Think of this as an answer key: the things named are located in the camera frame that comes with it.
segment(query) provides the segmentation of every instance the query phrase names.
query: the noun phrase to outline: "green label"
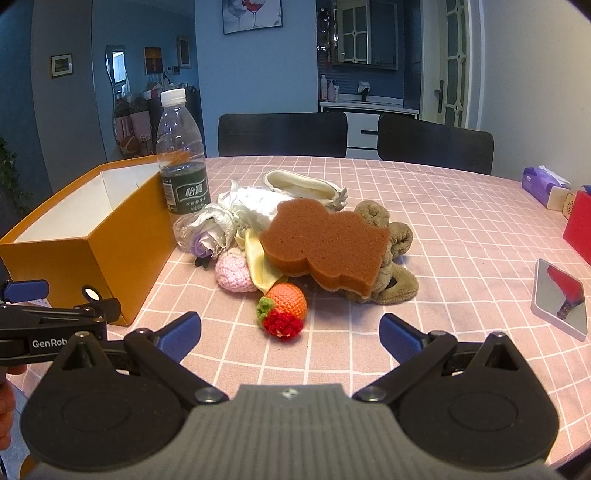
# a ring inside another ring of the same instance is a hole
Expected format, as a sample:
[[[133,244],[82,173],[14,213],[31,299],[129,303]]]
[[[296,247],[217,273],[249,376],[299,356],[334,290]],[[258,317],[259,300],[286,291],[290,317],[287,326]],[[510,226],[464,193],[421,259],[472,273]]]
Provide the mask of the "green label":
[[[175,215],[198,212],[212,202],[205,168],[183,175],[162,177],[168,210]]]

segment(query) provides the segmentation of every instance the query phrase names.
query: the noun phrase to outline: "white door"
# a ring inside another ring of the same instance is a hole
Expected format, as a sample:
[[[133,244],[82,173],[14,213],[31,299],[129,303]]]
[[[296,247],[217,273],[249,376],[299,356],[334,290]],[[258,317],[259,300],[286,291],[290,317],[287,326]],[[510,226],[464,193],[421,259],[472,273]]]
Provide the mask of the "white door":
[[[467,15],[464,0],[441,0],[441,81],[438,93],[441,108],[438,108],[437,123],[451,127],[465,125],[467,92]]]
[[[419,118],[463,127],[470,68],[465,0],[421,0],[421,22],[423,81]]]

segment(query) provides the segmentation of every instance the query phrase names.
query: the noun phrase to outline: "red crochet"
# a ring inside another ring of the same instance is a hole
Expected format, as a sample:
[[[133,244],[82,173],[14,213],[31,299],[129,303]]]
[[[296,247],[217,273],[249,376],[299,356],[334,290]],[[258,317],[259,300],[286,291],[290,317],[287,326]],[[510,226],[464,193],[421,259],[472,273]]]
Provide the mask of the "red crochet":
[[[262,322],[263,328],[281,341],[292,340],[304,328],[304,322],[289,312],[273,309]]]

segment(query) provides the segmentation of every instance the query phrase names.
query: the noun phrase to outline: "white bottle cap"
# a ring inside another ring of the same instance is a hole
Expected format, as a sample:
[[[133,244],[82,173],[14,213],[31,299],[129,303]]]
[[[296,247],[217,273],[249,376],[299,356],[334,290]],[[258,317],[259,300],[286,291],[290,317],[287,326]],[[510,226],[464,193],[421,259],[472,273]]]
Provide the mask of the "white bottle cap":
[[[160,94],[160,100],[163,107],[182,105],[187,101],[187,94],[184,88],[177,88],[174,90],[166,90]]]

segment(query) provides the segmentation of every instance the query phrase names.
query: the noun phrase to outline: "green crochet leaf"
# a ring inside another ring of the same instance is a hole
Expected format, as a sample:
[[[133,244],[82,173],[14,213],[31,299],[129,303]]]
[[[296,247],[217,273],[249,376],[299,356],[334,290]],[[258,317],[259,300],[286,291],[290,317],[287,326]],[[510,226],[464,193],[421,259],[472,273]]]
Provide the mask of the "green crochet leaf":
[[[269,312],[275,308],[275,302],[269,297],[261,297],[258,305],[256,306],[256,319],[259,323],[262,323],[267,318]]]

